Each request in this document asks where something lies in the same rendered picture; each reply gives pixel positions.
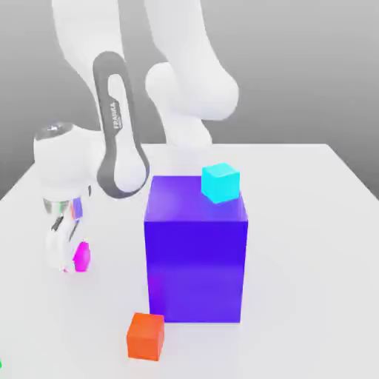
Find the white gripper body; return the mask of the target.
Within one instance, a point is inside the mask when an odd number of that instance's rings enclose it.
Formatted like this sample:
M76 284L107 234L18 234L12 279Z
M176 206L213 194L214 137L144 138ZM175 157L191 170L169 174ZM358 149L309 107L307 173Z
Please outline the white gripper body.
M61 272L74 273L73 257L78 241L78 222L70 216L57 217L45 240L49 266Z

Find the small magenta cube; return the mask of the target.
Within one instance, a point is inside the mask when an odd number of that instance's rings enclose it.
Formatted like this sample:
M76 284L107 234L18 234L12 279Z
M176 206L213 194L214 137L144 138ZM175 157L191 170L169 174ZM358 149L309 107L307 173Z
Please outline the small magenta cube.
M76 272L86 272L90 264L90 245L82 241L73 256L73 263Z

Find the small orange cube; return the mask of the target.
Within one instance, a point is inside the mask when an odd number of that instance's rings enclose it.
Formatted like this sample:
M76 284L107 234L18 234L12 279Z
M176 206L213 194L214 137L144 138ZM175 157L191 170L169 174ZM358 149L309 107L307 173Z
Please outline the small orange cube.
M164 344L164 316L135 313L126 340L129 358L159 361Z

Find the small cyan cube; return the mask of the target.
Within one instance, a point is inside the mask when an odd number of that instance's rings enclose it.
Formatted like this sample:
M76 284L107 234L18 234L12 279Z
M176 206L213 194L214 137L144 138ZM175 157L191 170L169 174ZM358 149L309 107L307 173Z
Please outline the small cyan cube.
M227 163L203 167L201 193L214 204L232 201L240 196L241 174Z

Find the large blue box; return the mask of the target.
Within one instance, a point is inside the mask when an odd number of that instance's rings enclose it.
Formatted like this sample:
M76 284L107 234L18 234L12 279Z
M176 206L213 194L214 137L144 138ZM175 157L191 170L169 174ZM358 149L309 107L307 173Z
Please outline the large blue box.
M144 217L150 313L238 323L247 233L242 197L214 204L198 176L154 176Z

